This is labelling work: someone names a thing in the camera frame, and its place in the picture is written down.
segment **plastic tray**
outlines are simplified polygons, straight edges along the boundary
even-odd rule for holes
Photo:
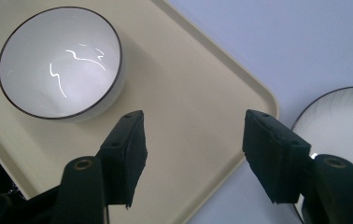
[[[187,221],[244,160],[245,111],[277,117],[274,96],[161,0],[0,0],[0,52],[21,23],[62,6],[91,9],[112,23],[125,55],[126,85],[104,114],[80,123],[31,118],[0,89],[0,162],[33,197],[58,185],[69,161],[95,155],[123,114],[142,109],[147,167],[133,207],[110,206],[110,220]]]

